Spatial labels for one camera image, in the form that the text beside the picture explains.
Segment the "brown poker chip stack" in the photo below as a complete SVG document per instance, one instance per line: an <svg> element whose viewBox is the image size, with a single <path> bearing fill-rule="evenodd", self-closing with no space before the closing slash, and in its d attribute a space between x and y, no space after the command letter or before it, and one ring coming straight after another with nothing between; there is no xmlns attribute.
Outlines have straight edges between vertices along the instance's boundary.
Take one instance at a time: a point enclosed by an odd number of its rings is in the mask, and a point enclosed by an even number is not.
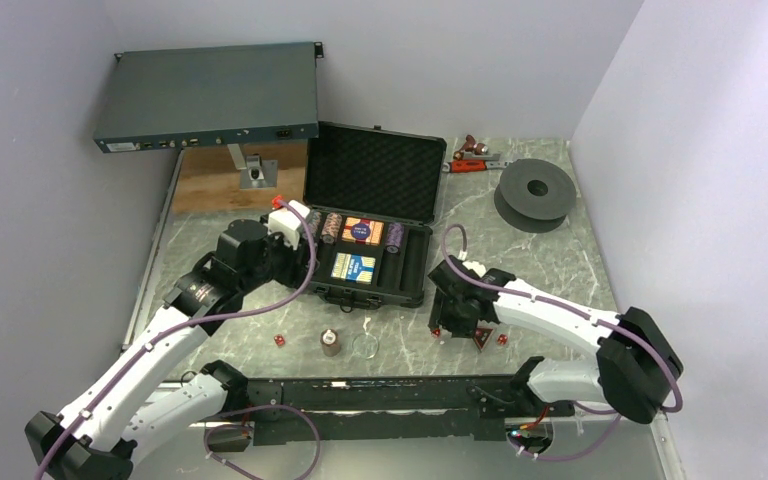
<svg viewBox="0 0 768 480"><path fill-rule="evenodd" d="M341 351L339 334L334 329L326 329L320 335L320 345L326 357L334 357Z"/></svg>

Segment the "black poker set case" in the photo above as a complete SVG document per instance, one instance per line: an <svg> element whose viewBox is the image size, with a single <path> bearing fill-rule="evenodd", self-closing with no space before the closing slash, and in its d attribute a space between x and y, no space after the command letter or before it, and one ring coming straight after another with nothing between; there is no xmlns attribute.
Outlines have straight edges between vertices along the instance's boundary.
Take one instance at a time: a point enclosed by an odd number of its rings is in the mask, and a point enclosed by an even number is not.
<svg viewBox="0 0 768 480"><path fill-rule="evenodd" d="M322 122L308 144L303 202L322 213L316 271L311 291L342 309L378 309L384 305L417 308L425 297L431 226L447 152L444 139ZM343 217L333 245L321 239L326 216ZM341 239L347 217L385 223L379 246ZM401 251L385 250L388 225L405 227ZM376 270L370 285L330 277L338 253L371 256Z"/></svg>

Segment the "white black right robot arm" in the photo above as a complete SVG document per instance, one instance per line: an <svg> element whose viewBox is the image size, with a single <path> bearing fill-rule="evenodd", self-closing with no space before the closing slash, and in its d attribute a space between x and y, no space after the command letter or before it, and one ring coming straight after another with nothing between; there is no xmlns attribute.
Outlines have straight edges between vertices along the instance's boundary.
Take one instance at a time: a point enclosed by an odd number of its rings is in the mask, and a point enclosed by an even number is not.
<svg viewBox="0 0 768 480"><path fill-rule="evenodd" d="M675 396L683 364L654 319L631 307L594 309L541 291L515 275L453 257L428 275L435 286L429 327L467 338L481 321L531 330L580 354L578 360L530 357L510 382L517 411L534 415L558 402L601 403L649 424Z"/></svg>

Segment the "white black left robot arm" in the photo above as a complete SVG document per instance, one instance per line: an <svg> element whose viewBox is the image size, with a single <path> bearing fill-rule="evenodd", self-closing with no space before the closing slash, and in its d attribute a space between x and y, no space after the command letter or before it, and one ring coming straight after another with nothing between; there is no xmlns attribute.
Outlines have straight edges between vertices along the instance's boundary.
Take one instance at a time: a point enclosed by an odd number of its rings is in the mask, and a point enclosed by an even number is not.
<svg viewBox="0 0 768 480"><path fill-rule="evenodd" d="M217 360L178 390L151 402L171 370L224 322L277 310L313 276L315 236L286 209L267 222L237 220L181 276L128 349L57 413L38 412L25 435L40 479L126 479L149 453L190 424L239 417L249 380Z"/></svg>

